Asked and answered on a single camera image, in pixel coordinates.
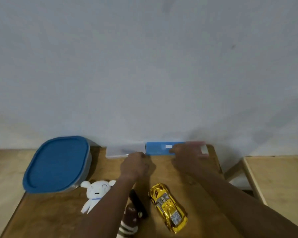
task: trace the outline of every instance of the brown plush toy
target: brown plush toy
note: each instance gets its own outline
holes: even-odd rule
[[[120,223],[117,238],[132,237],[138,231],[138,219],[142,212],[137,212],[133,203],[127,205]]]

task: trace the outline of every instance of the blue lid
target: blue lid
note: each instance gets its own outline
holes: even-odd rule
[[[183,144],[184,142],[147,142],[146,155],[174,155],[169,150],[175,144]]]
[[[29,193],[50,193],[69,188],[80,178],[88,154],[89,144],[81,136],[46,141],[25,171],[24,189]]]

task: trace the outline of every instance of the white stuffed toy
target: white stuffed toy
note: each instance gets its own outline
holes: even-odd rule
[[[96,181],[94,183],[89,183],[89,181],[83,181],[81,187],[87,188],[87,198],[89,199],[83,206],[81,212],[89,213],[92,208],[99,202],[101,198],[110,190],[110,188],[116,183],[116,180],[111,180],[109,182],[105,180]]]

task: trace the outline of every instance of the gold toy car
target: gold toy car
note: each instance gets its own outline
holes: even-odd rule
[[[165,220],[165,224],[174,233],[179,232],[187,223],[187,216],[176,203],[164,184],[154,185],[149,192],[152,203]]]

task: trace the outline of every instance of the person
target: person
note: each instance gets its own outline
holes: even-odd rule
[[[192,176],[213,198],[222,212],[245,238],[298,237],[298,226],[273,209],[225,181],[201,159],[202,142],[177,144],[172,164],[180,172]],[[148,171],[141,152],[132,153],[123,161],[116,184],[76,227],[72,238],[115,238],[135,182]]]

